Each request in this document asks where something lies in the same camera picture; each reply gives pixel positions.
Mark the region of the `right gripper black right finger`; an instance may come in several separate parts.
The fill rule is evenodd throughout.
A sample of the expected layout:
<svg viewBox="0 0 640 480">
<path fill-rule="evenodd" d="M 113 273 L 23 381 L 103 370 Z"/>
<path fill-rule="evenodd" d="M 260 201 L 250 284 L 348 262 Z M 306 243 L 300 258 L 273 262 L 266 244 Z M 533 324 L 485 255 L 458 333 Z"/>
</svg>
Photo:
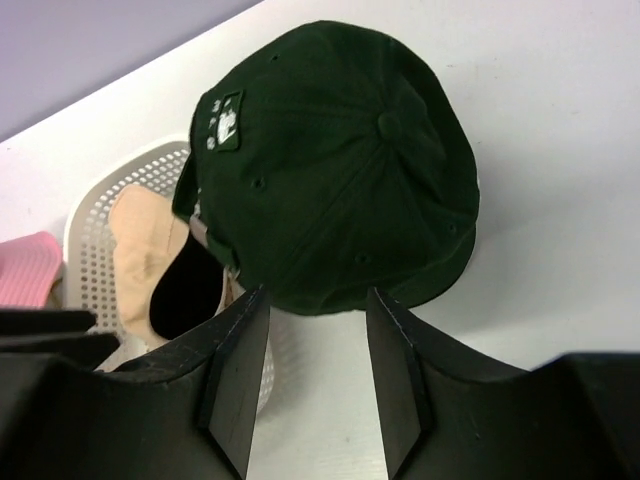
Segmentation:
<svg viewBox="0 0 640 480">
<path fill-rule="evenodd" d="M 639 357 L 569 353 L 526 371 L 371 289 L 366 327 L 391 479 L 635 479 Z"/>
</svg>

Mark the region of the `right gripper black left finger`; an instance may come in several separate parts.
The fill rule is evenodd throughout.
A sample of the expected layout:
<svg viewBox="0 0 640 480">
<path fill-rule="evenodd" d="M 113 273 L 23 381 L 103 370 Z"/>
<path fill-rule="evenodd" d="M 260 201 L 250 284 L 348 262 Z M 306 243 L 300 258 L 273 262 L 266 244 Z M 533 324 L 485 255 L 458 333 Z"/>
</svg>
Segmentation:
<svg viewBox="0 0 640 480">
<path fill-rule="evenodd" d="M 5 479 L 243 479 L 269 332 L 263 289 L 244 293 L 240 332 L 106 357 L 1 352 Z"/>
</svg>

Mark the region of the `pink bucket hat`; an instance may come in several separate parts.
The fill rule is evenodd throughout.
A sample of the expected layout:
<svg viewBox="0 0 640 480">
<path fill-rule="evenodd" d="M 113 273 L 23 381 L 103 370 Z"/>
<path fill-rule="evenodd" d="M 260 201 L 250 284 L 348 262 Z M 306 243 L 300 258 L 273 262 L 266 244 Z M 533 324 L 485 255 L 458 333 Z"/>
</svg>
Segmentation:
<svg viewBox="0 0 640 480">
<path fill-rule="evenodd" d="M 46 231 L 1 243 L 1 307 L 44 308 L 59 277 L 63 254 Z"/>
</svg>

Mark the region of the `black cap green brim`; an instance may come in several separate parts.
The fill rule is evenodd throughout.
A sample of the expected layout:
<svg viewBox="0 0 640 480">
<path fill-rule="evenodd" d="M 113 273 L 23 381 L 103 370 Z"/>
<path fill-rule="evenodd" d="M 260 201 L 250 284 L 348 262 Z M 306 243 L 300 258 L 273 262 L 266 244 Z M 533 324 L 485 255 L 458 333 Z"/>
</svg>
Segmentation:
<svg viewBox="0 0 640 480">
<path fill-rule="evenodd" d="M 245 289 L 298 315 L 446 292 L 475 245 L 471 145 L 432 69 L 393 37 L 320 20 L 204 93 L 172 209 Z"/>
</svg>

